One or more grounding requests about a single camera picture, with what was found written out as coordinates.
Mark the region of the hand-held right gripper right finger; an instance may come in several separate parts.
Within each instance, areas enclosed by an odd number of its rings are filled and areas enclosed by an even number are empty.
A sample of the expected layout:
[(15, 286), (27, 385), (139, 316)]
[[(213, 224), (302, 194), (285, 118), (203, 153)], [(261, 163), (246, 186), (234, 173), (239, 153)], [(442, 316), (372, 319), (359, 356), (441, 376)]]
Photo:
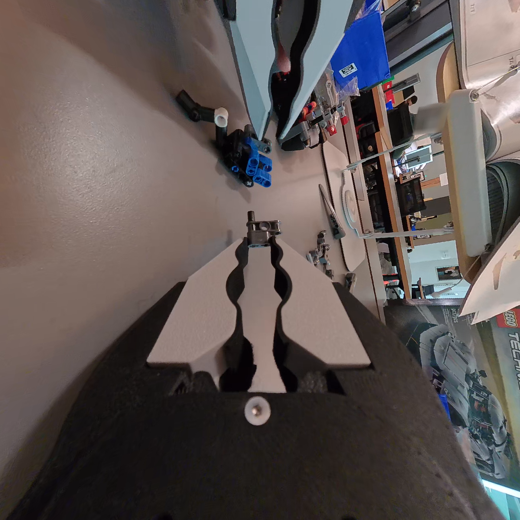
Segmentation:
[(269, 245), (280, 297), (272, 352), (284, 390), (296, 393), (314, 379), (339, 392), (337, 371), (368, 369), (371, 361), (338, 287), (284, 241), (271, 237)]

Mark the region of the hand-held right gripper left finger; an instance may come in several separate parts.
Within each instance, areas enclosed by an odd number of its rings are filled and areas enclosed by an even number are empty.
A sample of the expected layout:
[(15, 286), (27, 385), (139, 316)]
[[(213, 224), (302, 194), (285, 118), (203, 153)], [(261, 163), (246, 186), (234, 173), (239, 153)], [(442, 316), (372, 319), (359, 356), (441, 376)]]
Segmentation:
[(250, 388), (253, 353), (238, 302), (248, 259), (248, 240), (239, 239), (188, 278), (148, 355), (150, 367), (206, 372), (222, 392)]

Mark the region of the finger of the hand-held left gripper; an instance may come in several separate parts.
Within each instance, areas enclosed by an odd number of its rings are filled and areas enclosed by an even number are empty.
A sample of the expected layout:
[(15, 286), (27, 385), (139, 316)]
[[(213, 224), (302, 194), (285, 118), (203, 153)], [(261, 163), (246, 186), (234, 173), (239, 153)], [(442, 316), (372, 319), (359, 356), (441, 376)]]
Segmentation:
[(237, 20), (227, 20), (245, 107), (259, 139), (269, 126), (273, 101), (271, 77), (276, 64), (275, 22), (266, 7), (238, 7)]
[(277, 140), (289, 139), (291, 128), (355, 18), (354, 1), (297, 1), (282, 11), (282, 21), (295, 14), (299, 22), (289, 50), (290, 71), (276, 81)]

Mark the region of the large lego vehicle model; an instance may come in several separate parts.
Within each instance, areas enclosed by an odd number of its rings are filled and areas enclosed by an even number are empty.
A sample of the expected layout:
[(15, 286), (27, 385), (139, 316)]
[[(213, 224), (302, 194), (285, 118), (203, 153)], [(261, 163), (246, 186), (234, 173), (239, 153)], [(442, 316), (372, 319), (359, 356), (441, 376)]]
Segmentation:
[(324, 114), (318, 109), (313, 91), (303, 105), (289, 133), (283, 139), (278, 139), (283, 151), (300, 151), (322, 145), (327, 142), (329, 137), (336, 135), (341, 126), (348, 123), (349, 117), (346, 108), (341, 108), (339, 112), (345, 112), (345, 116), (341, 117), (337, 125), (332, 124), (331, 115), (329, 113)]

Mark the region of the blue and black lego subassembly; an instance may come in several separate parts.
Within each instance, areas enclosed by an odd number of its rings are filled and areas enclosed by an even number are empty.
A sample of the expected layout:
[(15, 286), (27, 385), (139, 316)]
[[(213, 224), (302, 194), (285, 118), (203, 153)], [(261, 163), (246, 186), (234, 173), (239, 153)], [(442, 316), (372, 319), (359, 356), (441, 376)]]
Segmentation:
[(259, 140), (250, 124), (228, 133), (228, 111), (224, 107), (213, 109), (200, 105), (185, 90), (176, 95), (175, 101), (191, 121), (214, 125), (218, 156), (239, 182), (248, 188), (254, 184), (264, 188), (271, 186), (272, 143), (269, 139)]

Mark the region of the small dark grey lego connector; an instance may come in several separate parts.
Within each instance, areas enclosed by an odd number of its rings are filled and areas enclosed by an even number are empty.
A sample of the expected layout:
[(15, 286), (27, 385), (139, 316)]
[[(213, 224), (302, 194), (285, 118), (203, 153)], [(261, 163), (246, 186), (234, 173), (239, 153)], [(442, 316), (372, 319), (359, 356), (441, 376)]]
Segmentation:
[(257, 220), (253, 211), (248, 211), (246, 227), (250, 249), (268, 247), (270, 239), (282, 233), (280, 220)]

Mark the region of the cluster of dark grey lego pieces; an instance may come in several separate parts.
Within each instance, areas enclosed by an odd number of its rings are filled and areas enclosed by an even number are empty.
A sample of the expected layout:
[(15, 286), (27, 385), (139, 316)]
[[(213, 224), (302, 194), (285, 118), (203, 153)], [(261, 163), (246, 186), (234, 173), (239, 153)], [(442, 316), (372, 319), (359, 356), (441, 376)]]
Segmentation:
[(330, 279), (334, 279), (334, 271), (331, 268), (331, 264), (328, 258), (328, 251), (330, 249), (329, 244), (326, 243), (327, 232), (325, 230), (320, 231), (317, 234), (317, 245), (314, 250), (310, 250), (306, 258), (315, 267), (322, 269), (322, 272)]

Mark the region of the dark grey tapered lego panel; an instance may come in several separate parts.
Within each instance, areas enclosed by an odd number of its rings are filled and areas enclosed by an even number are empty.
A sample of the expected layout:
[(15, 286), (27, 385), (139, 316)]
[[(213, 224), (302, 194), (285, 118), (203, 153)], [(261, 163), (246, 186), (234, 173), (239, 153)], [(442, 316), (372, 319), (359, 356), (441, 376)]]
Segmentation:
[(332, 232), (332, 237), (335, 240), (341, 240), (342, 238), (346, 237), (345, 229), (341, 225), (339, 218), (338, 218), (330, 200), (328, 199), (328, 197), (326, 195), (324, 186), (321, 184), (319, 184), (318, 186), (319, 186), (320, 196), (321, 196), (321, 199), (323, 202), (323, 207), (326, 212), (329, 228), (330, 228), (330, 231)]

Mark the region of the lego set box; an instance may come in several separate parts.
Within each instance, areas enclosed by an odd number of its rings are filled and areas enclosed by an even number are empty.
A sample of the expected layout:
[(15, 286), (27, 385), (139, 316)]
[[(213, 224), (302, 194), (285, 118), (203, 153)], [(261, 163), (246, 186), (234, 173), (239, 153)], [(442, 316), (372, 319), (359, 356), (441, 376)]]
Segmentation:
[(481, 477), (519, 490), (519, 308), (472, 324), (451, 303), (394, 302), (386, 324), (445, 395)]

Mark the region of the open lego instruction booklet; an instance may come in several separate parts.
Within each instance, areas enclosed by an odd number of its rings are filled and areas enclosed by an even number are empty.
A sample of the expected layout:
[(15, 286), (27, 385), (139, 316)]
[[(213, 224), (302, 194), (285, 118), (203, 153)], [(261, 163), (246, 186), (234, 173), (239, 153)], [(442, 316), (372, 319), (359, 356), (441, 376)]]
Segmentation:
[(450, 1), (459, 89), (482, 110), (492, 242), (460, 314), (476, 324), (519, 307), (519, 1)]

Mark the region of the blue storage bin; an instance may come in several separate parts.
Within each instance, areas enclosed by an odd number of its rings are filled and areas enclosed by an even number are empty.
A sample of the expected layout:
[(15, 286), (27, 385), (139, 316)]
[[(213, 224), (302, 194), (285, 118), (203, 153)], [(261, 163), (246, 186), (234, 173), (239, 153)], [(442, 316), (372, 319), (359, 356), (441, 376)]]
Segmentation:
[(391, 78), (380, 11), (374, 10), (353, 22), (330, 65), (335, 85), (343, 95), (357, 95)]

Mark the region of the clear plastic bag of parts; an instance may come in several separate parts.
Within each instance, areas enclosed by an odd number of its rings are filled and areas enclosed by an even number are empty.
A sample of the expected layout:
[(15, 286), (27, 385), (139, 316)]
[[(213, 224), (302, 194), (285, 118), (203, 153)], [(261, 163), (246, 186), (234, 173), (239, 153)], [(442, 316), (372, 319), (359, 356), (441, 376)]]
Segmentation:
[(320, 79), (314, 88), (314, 98), (318, 109), (324, 114), (331, 115), (331, 123), (337, 125), (341, 117), (345, 116), (345, 112), (339, 112), (339, 109), (346, 107), (346, 101), (358, 98), (360, 90), (358, 88), (358, 78), (348, 80), (343, 87), (335, 80), (333, 70), (330, 65), (324, 69)]

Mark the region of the background wooden workbench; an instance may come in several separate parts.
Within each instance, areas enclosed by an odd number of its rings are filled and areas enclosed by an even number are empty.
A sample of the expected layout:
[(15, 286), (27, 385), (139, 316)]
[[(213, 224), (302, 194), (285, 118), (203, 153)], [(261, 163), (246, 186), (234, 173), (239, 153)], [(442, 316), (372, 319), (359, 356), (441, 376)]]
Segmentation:
[[(376, 132), (370, 136), (367, 152), (361, 151), (366, 163), (357, 166), (364, 173), (364, 167), (376, 166), (376, 189), (379, 195), (384, 231), (409, 231), (410, 216), (401, 215), (399, 197), (395, 182), (392, 157), (389, 149), (392, 139), (389, 134), (385, 94), (382, 86), (373, 87), (357, 98), (367, 101), (371, 109), (369, 122), (374, 123)], [(413, 237), (395, 237), (387, 239), (391, 257), (396, 262), (399, 282), (406, 299), (418, 299), (420, 289), (419, 278), (423, 285), (443, 284), (448, 287), (459, 283), (461, 279), (451, 277), (448, 281), (439, 281), (436, 274), (438, 267), (453, 267), (458, 265), (456, 246), (451, 235), (432, 236), (429, 239), (415, 240)]]

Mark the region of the white book stand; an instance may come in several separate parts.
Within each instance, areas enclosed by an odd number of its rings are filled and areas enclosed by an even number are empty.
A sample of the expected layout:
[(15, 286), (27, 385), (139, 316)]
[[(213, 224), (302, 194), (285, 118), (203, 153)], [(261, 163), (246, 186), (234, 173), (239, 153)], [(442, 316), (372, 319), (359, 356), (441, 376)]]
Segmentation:
[(481, 256), (492, 232), (479, 94), (456, 89), (456, 58), (451, 43), (440, 58), (436, 85), (438, 100), (448, 106), (443, 143), (459, 267), (472, 283), (485, 262)]

